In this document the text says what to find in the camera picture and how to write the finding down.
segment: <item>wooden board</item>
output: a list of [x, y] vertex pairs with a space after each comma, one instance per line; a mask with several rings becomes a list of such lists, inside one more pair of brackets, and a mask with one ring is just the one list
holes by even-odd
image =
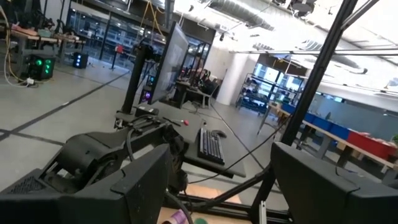
[[[177, 211], [176, 209], [162, 208], [160, 210], [157, 223], [161, 224], [163, 221], [170, 218], [176, 211]], [[238, 220], [233, 218], [219, 217], [215, 215], [207, 215], [207, 214], [194, 212], [192, 214], [192, 220], [195, 221], [197, 218], [205, 219], [208, 224], [251, 224], [251, 222], [245, 220]]]
[[[209, 187], [203, 187], [199, 185], [190, 184], [187, 187], [187, 194], [203, 198], [215, 198], [223, 193], [223, 191], [218, 189], [212, 189]], [[241, 203], [241, 200], [237, 195], [227, 200], [227, 202]], [[158, 224], [161, 224], [164, 220], [170, 218], [177, 210], [171, 208], [162, 208], [159, 217]], [[219, 217], [215, 215], [207, 215], [202, 213], [194, 212], [192, 214], [192, 220], [195, 221], [197, 218], [203, 218], [208, 224], [251, 224], [249, 221], [238, 220], [233, 218]]]
[[[273, 108], [273, 109], [277, 109], [274, 105], [271, 105], [270, 103], [268, 104], [268, 106], [270, 106], [270, 107]], [[283, 114], [290, 115], [288, 112], [286, 112], [286, 111], [284, 111], [284, 110], [282, 110], [282, 109], [280, 109], [280, 108], [278, 108], [278, 110], [281, 111]], [[334, 134], [329, 133], [328, 131], [323, 130], [322, 128], [316, 127], [315, 125], [313, 125], [313, 124], [311, 124], [311, 123], [308, 123], [308, 122], [306, 122], [306, 121], [303, 121], [303, 124], [305, 124], [305, 125], [307, 125], [307, 126], [313, 128], [313, 129], [315, 129], [315, 130], [317, 130], [317, 131], [319, 131], [319, 132], [321, 132], [321, 133], [323, 133], [323, 134], [326, 134], [327, 136], [331, 137], [332, 139], [334, 139], [334, 140], [336, 140], [336, 141], [338, 141], [338, 142], [344, 144], [345, 146], [349, 146], [349, 147], [353, 148], [355, 151], [358, 151], [358, 152], [364, 154], [365, 156], [368, 156], [368, 157], [370, 157], [371, 159], [374, 159], [375, 161], [380, 162], [381, 164], [384, 164], [384, 165], [386, 165], [386, 166], [388, 166], [388, 167], [390, 167], [390, 168], [393, 168], [394, 170], [398, 170], [398, 165], [395, 165], [395, 164], [393, 164], [393, 163], [391, 163], [391, 162], [385, 161], [384, 159], [381, 159], [380, 157], [377, 157], [377, 156], [371, 154], [370, 152], [365, 151], [365, 150], [359, 148], [358, 146], [355, 146], [355, 145], [353, 145], [353, 144], [351, 144], [351, 143], [345, 141], [344, 139], [341, 139], [341, 138], [335, 136]]]

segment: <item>wall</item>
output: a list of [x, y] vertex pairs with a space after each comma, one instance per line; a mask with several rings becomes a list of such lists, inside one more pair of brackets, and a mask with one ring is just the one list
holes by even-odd
[[398, 118], [394, 116], [384, 116], [381, 112], [328, 100], [320, 95], [314, 99], [310, 111], [316, 111], [322, 117], [331, 113], [332, 121], [347, 128], [371, 133], [372, 137], [385, 140], [398, 134]]
[[[47, 18], [52, 18], [55, 24], [57, 24], [57, 19], [60, 18], [62, 1], [65, 1], [62, 13], [62, 21], [66, 23], [70, 0], [47, 0], [47, 10], [45, 12], [45, 16]], [[44, 10], [45, 0], [40, 0], [40, 3], [42, 5], [42, 10]]]
[[225, 37], [223, 41], [220, 41], [220, 34], [216, 34], [205, 64], [205, 69], [211, 71], [212, 76], [224, 79], [233, 58], [228, 46], [233, 43], [234, 41], [229, 37]]
[[249, 54], [248, 55], [248, 59], [246, 60], [246, 63], [242, 69], [241, 75], [238, 80], [238, 84], [236, 85], [234, 94], [232, 96], [232, 102], [231, 102], [232, 105], [235, 105], [236, 99], [238, 98], [239, 92], [241, 91], [241, 87], [244, 83], [246, 75], [248, 73], [253, 73], [254, 68], [256, 67], [258, 58], [259, 58], [258, 54]]

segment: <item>electronic equipment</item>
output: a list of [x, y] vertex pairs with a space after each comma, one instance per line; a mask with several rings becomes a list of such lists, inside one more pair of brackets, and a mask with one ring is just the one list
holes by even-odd
[[188, 46], [187, 36], [183, 33], [181, 27], [173, 22], [159, 63], [160, 69], [158, 69], [155, 77], [149, 104], [159, 101], [173, 90], [177, 77], [182, 70]]
[[75, 52], [73, 53], [73, 67], [84, 69], [87, 67], [88, 54], [82, 54]]
[[147, 86], [152, 87], [154, 86], [154, 84], [155, 84], [155, 77], [149, 75], [147, 80]]
[[34, 80], [48, 80], [52, 78], [55, 57], [48, 55], [31, 55], [26, 73], [21, 73], [21, 78]]
[[200, 129], [198, 157], [221, 165], [225, 164], [221, 139], [217, 133]]
[[[121, 168], [129, 148], [135, 153], [149, 144], [153, 150]], [[166, 188], [176, 194], [187, 186], [180, 170], [186, 148], [173, 126], [156, 116], [114, 133], [78, 134], [43, 169], [0, 193], [1, 220], [155, 224]]]
[[295, 224], [398, 223], [398, 190], [280, 142], [271, 164]]

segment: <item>keyboard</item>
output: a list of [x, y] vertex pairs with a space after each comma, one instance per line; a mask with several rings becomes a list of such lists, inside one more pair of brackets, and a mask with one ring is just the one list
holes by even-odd
[[224, 165], [223, 148], [220, 137], [204, 128], [200, 129], [198, 157]]

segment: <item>black metal pole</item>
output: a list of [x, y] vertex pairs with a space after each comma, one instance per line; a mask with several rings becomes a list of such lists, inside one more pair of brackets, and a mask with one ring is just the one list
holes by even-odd
[[115, 50], [114, 50], [114, 55], [113, 55], [113, 61], [112, 61], [111, 70], [114, 70], [114, 63], [115, 63], [115, 61], [116, 61], [116, 56], [118, 56], [118, 51], [115, 49]]
[[[310, 78], [305, 85], [303, 94], [298, 101], [293, 116], [288, 123], [286, 130], [280, 140], [282, 143], [292, 145], [296, 138], [297, 132], [299, 131], [300, 125], [304, 119], [305, 113], [308, 111], [312, 102], [313, 96], [317, 92], [319, 84], [323, 78], [325, 70], [330, 62], [331, 56], [333, 55], [344, 30], [341, 29], [345, 19], [352, 14], [355, 5], [358, 0], [344, 0], [341, 4], [340, 10], [336, 15], [336, 19], [330, 28], [330, 31], [325, 39], [325, 43], [320, 51], [320, 54], [315, 62]], [[272, 186], [275, 182], [275, 174], [272, 170], [272, 164], [268, 164], [266, 167], [268, 173], [264, 174], [264, 180], [260, 186], [260, 189], [253, 201], [251, 207], [251, 220], [253, 223], [257, 223], [259, 219], [259, 205], [262, 201], [266, 201], [271, 191]]]
[[134, 97], [136, 96], [136, 91], [138, 89], [139, 78], [145, 65], [145, 59], [150, 53], [150, 48], [147, 45], [140, 45], [136, 48], [136, 50], [136, 62], [131, 73], [129, 88], [127, 89], [126, 97], [122, 106], [122, 112], [125, 114], [131, 113], [132, 105], [134, 103]]
[[44, 16], [45, 16], [45, 12], [47, 12], [47, 3], [49, 3], [49, 0], [45, 0], [45, 3], [44, 3], [44, 11], [43, 11]]
[[60, 20], [62, 20], [62, 14], [63, 14], [63, 8], [65, 7], [65, 0], [62, 0], [62, 7], [61, 7], [61, 13], [60, 13]]
[[104, 39], [102, 40], [102, 44], [101, 44], [101, 52], [99, 53], [99, 60], [102, 60], [102, 57], [104, 55], [106, 36], [108, 35], [108, 31], [111, 26], [111, 19], [112, 19], [112, 14], [109, 15], [109, 20], [108, 20], [108, 23], [106, 24]]
[[72, 5], [72, 0], [69, 1], [69, 5], [68, 5], [68, 15], [67, 15], [67, 21], [65, 23], [66, 26], [69, 25], [70, 17], [72, 16], [72, 13], [70, 12], [71, 5]]
[[276, 76], [276, 79], [275, 79], [275, 84], [273, 84], [272, 87], [271, 87], [271, 89], [269, 90], [269, 93], [268, 93], [268, 100], [270, 100], [270, 98], [271, 98], [271, 96], [272, 96], [272, 93], [273, 93], [274, 90], [275, 90], [275, 86], [276, 86], [276, 84], [277, 84], [277, 82], [278, 82], [278, 79], [279, 79], [281, 73], [282, 73], [282, 72], [278, 72], [278, 75]]

